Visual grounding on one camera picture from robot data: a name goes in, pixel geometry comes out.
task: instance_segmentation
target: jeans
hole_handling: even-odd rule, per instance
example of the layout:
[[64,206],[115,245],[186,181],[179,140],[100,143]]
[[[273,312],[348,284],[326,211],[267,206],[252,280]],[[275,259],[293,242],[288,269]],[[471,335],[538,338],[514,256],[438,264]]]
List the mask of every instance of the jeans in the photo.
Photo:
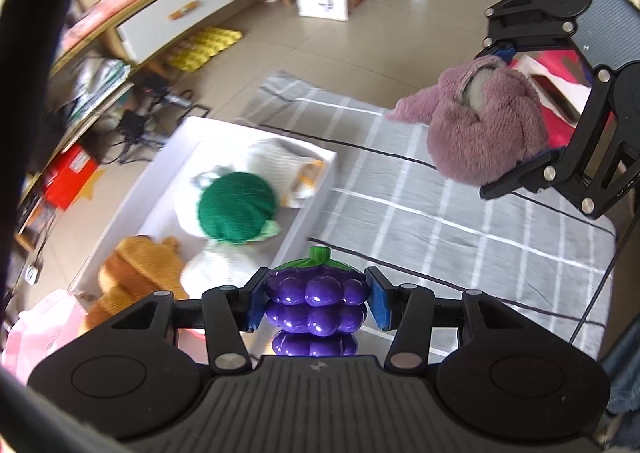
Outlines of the jeans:
[[611,381],[607,411],[625,414],[611,444],[640,449],[640,315],[600,365]]

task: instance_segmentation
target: checkered cloth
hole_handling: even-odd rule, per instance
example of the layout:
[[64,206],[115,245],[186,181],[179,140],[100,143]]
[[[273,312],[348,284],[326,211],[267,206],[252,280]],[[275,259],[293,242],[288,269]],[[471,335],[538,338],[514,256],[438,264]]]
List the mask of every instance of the checkered cloth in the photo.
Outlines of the checkered cloth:
[[[327,245],[335,259],[360,270],[375,265],[393,284],[418,283],[439,297],[481,289],[568,339],[613,256],[610,221],[587,220],[553,189],[484,201],[478,188],[437,172],[427,126],[391,123],[384,112],[279,72],[238,122],[337,153],[337,182],[310,245]],[[575,341],[593,357],[609,284]],[[358,353],[381,359],[393,339],[370,317],[357,335]],[[435,329],[430,361],[455,348],[455,330]]]

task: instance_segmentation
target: orange handle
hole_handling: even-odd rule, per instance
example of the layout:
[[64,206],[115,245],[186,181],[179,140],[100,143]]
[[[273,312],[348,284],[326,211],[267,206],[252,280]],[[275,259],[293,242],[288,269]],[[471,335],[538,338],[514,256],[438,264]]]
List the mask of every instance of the orange handle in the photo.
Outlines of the orange handle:
[[178,20],[179,18],[182,18],[185,14],[189,13],[190,11],[193,11],[199,5],[200,5],[199,0],[194,0],[193,2],[189,2],[187,5],[171,13],[169,15],[169,20]]

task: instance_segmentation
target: black stripe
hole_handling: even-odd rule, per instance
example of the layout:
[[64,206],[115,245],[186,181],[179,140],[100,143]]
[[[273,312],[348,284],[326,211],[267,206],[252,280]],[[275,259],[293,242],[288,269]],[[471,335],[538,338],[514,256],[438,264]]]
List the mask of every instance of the black stripe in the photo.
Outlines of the black stripe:
[[[333,245],[332,243],[328,243],[325,242],[324,240],[320,240],[317,238],[308,238],[307,239],[309,242],[313,242],[313,243],[319,243],[320,245],[325,245],[326,247],[330,247],[331,249],[334,249],[335,251],[340,251],[341,253],[346,253],[347,255],[351,255],[351,256],[357,256],[358,258],[363,258],[366,259],[367,261],[372,261],[373,263],[376,263],[378,265],[382,265],[383,267],[389,267],[389,269],[394,269],[396,271],[399,271],[400,273],[406,273],[406,274],[410,274],[411,276],[415,276],[415,277],[419,277],[421,279],[426,279],[427,281],[432,281],[433,283],[437,283],[439,285],[443,285],[445,287],[449,287],[450,289],[454,289],[457,290],[459,292],[465,292],[465,288],[464,287],[460,287],[459,285],[456,285],[455,283],[451,283],[450,281],[446,281],[444,279],[439,279],[433,276],[429,276],[428,274],[422,274],[422,273],[418,273],[417,271],[412,271],[410,269],[407,269],[405,267],[401,267],[400,265],[396,265],[394,263],[389,263],[388,261],[383,261],[381,259],[377,259],[377,258],[372,258],[371,256],[367,256],[364,255],[362,253],[359,253],[357,251],[353,251],[352,249],[346,249],[344,247],[340,247],[338,245]],[[532,312],[537,312],[538,314],[543,314],[546,316],[555,316],[556,318],[560,318],[560,319],[567,319],[570,321],[580,321],[580,318],[575,317],[575,316],[569,316],[566,314],[559,314],[557,312],[552,312],[550,310],[545,310],[543,308],[538,308],[538,307],[533,307],[530,305],[526,305],[525,303],[521,303],[519,301],[513,301],[511,299],[505,299],[505,298],[500,298],[497,296],[494,296],[495,299],[506,303],[507,305],[513,305],[516,307],[520,307],[522,309],[526,309],[526,310],[530,310]],[[591,324],[591,325],[597,325],[598,327],[601,328],[605,328],[604,323],[599,323],[597,321],[587,321],[587,323]]]
[[[307,139],[312,139],[315,141],[324,141],[325,143],[334,143],[334,144],[340,144],[341,146],[349,146],[350,148],[357,148],[359,150],[364,150],[365,152],[372,152],[374,154],[380,154],[381,156],[387,156],[387,157],[396,157],[398,159],[402,159],[402,160],[407,160],[409,162],[415,162],[416,164],[421,164],[423,166],[426,166],[427,168],[431,168],[432,170],[438,170],[433,164],[426,162],[425,160],[420,160],[420,159],[414,159],[413,157],[406,157],[406,156],[401,156],[400,154],[392,154],[390,152],[383,152],[382,150],[376,150],[375,148],[367,148],[366,146],[362,146],[361,144],[354,144],[354,143],[345,143],[344,141],[336,141],[334,139],[327,139],[327,138],[320,138],[318,136],[310,136],[309,134],[303,134],[302,132],[297,132],[295,130],[288,130],[287,128],[279,128],[277,126],[272,126],[272,125],[267,125],[266,123],[260,123],[259,126],[262,126],[263,128],[271,128],[272,130],[278,130],[280,132],[287,132],[288,134],[292,134],[294,136],[300,136],[303,138],[307,138]],[[540,202],[539,200],[534,200],[531,197],[527,197],[524,196],[521,193],[516,193],[514,191],[510,192],[511,195],[516,195],[516,197],[521,198],[523,200],[526,200],[528,202],[533,202],[533,204],[537,204],[540,207],[544,207],[547,209],[550,209],[551,211],[555,211],[558,214],[562,214],[566,217],[569,217],[573,220],[577,220],[578,222],[581,222],[583,224],[587,224],[588,226],[592,226],[595,227],[596,229],[600,229],[601,231],[604,231],[605,233],[608,233],[609,235],[611,235],[612,237],[616,237],[616,234],[613,231],[609,231],[608,229],[605,229],[604,227],[600,227],[597,224],[594,224],[593,222],[590,222],[588,220],[584,220],[581,219],[575,215],[571,215],[565,211],[562,211],[558,208],[554,208],[550,205],[544,204],[542,202]]]
[[516,191],[510,191],[509,195],[514,195],[518,198],[521,198],[523,200],[528,200],[529,202],[533,202],[533,204],[537,204],[538,206],[542,206],[545,208],[550,209],[551,211],[555,211],[558,214],[562,214],[566,217],[572,218],[574,220],[577,220],[578,222],[582,222],[583,224],[587,224],[590,225],[591,227],[595,227],[596,229],[600,229],[602,231],[604,231],[605,233],[608,233],[609,235],[611,235],[612,237],[616,237],[616,234],[613,231],[609,231],[608,229],[605,229],[604,227],[600,227],[597,224],[594,224],[593,222],[590,222],[588,220],[584,220],[581,219],[580,217],[577,217],[575,215],[570,215],[569,213],[562,211],[561,209],[558,208],[554,208],[553,206],[550,206],[549,204],[544,204],[543,202],[540,202],[539,200],[535,200],[531,197],[527,197],[526,195],[523,195],[522,193],[517,193]]

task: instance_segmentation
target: white drawer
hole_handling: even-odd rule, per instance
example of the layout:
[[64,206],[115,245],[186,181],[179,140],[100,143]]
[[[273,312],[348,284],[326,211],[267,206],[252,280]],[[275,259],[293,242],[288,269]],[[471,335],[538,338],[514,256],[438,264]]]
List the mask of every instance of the white drawer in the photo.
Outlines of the white drawer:
[[[232,0],[156,0],[118,26],[123,45],[132,61],[140,63]],[[190,5],[180,18],[171,14]]]

